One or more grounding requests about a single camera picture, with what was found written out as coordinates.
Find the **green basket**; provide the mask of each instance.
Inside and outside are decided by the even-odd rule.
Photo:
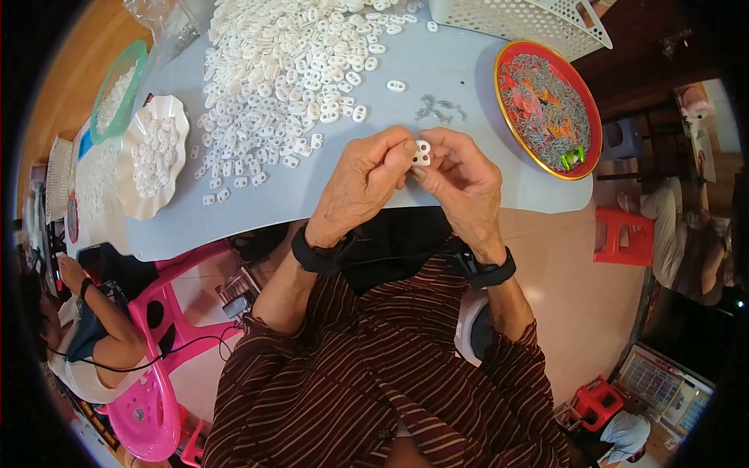
[[[127,130],[127,126],[130,124],[130,113],[133,111],[133,101],[135,100],[136,91],[138,90],[138,83],[143,76],[146,61],[148,61],[148,48],[143,40],[138,39],[130,44],[127,49],[117,57],[112,68],[107,72],[106,78],[104,78],[104,82],[101,84],[101,88],[99,88],[99,94],[96,96],[94,111],[91,113],[90,132],[91,142],[94,143],[94,145],[101,145],[107,138],[120,136],[125,133],[125,130]],[[125,97],[123,98],[122,103],[120,103],[120,107],[117,109],[115,117],[112,119],[112,122],[106,130],[104,130],[104,133],[99,134],[97,132],[97,122],[99,120],[100,100],[109,94],[112,90],[112,86],[114,86],[117,80],[120,79],[120,76],[123,76],[130,71],[130,68],[136,64],[136,62],[137,65],[136,71],[133,74],[133,80],[130,82],[130,86],[127,87]]]

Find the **white plastic basket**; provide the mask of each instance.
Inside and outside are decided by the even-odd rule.
[[[70,167],[73,164],[73,143],[55,138],[49,152],[46,177],[46,197],[44,213],[46,224],[62,219],[67,212],[67,199],[70,197]]]
[[[595,23],[587,28],[576,5]],[[532,40],[573,61],[602,47],[606,29],[587,0],[429,0],[432,19],[507,40]]]

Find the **wavy white dish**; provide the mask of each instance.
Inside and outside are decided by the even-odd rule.
[[[177,160],[169,171],[169,182],[159,189],[156,195],[141,198],[138,195],[136,182],[133,179],[135,166],[133,165],[133,157],[130,152],[133,146],[137,147],[145,141],[146,126],[143,124],[143,119],[146,114],[151,114],[153,118],[174,117],[180,138],[177,141],[176,147]],[[169,203],[175,194],[177,176],[185,166],[185,141],[187,140],[188,133],[189,121],[185,115],[184,105],[182,101],[174,96],[156,96],[146,107],[136,112],[125,134],[122,135],[122,148],[115,163],[117,198],[122,202],[125,214],[143,221],[144,219],[156,216],[156,212]]]

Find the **gold rim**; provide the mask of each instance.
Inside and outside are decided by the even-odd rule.
[[[569,64],[569,62],[567,62],[567,60],[565,60],[564,57],[562,57],[561,55],[557,54],[555,51],[549,49],[548,47],[546,47],[545,45],[543,45],[541,43],[533,42],[532,40],[513,40],[511,43],[506,44],[500,50],[500,52],[497,54],[497,58],[494,59],[494,92],[497,94],[497,102],[500,104],[500,111],[502,111],[502,116],[505,119],[505,123],[507,124],[507,127],[509,127],[510,132],[512,133],[512,136],[515,137],[515,140],[517,140],[518,143],[520,144],[520,146],[525,150],[525,152],[528,153],[528,156],[532,157],[533,160],[536,161],[549,174],[553,175],[554,177],[558,177],[559,179],[562,179],[562,180],[580,180],[580,179],[583,179],[585,177],[588,177],[590,175],[590,173],[593,172],[593,169],[595,169],[595,167],[598,165],[598,161],[601,160],[601,150],[603,149],[603,129],[602,128],[601,128],[601,147],[598,149],[598,158],[595,160],[595,164],[593,164],[593,166],[591,166],[590,170],[588,170],[588,172],[586,172],[585,174],[582,174],[582,175],[577,176],[577,177],[569,177],[568,175],[562,175],[559,172],[554,171],[552,168],[550,168],[548,165],[546,165],[545,162],[541,161],[538,157],[536,157],[536,155],[530,150],[530,148],[528,147],[528,145],[525,144],[525,141],[523,141],[523,139],[521,138],[520,134],[515,129],[515,126],[512,124],[512,120],[510,120],[510,117],[509,117],[509,115],[507,113],[507,109],[505,109],[505,104],[504,104],[504,102],[502,102],[502,94],[500,93],[500,80],[499,80],[499,76],[498,76],[497,72],[499,71],[499,68],[500,68],[500,59],[502,58],[502,54],[510,46],[512,46],[514,44],[520,44],[520,43],[533,44],[535,46],[543,47],[547,51],[549,51],[552,54],[554,54],[556,57],[562,59],[565,63]],[[588,97],[590,98],[590,100],[595,105],[595,100],[593,99],[593,96],[591,95],[590,90],[586,88],[585,91],[588,94]]]

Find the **light blue table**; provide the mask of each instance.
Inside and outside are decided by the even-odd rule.
[[[222,204],[204,206],[203,195],[218,190],[208,188],[208,176],[194,178],[207,151],[201,143],[203,132],[195,126],[205,112],[202,88],[204,54],[210,45],[207,38],[199,38],[175,60],[151,70],[136,96],[136,108],[149,92],[173,94],[182,100],[190,113],[192,128],[187,147],[200,145],[201,153],[197,160],[188,158],[177,180],[174,198],[154,218],[126,218],[130,251],[143,261],[173,258],[232,234],[311,216],[343,147],[351,139],[396,124],[406,126],[414,135],[439,124],[434,117],[414,120],[415,112],[423,107],[423,94],[460,104],[467,113],[466,121],[455,118],[449,128],[470,134],[502,169],[502,206],[544,213],[585,207],[592,194],[592,177],[568,182],[549,175],[521,150],[504,123],[492,75],[494,59],[507,41],[446,26],[440,26],[439,32],[433,34],[426,30],[428,8],[417,16],[419,22],[405,25],[401,34],[380,36],[380,43],[388,51],[378,56],[379,68],[362,73],[364,83],[350,93],[357,104],[369,109],[364,123],[341,118],[334,124],[318,124],[312,132],[324,134],[325,144],[320,150],[310,158],[301,157],[296,169],[264,165],[269,179],[256,188],[235,189],[233,178],[225,180],[231,197]],[[388,91],[385,83],[391,79],[406,83],[407,90]],[[386,207],[436,204],[434,198],[409,180]]]

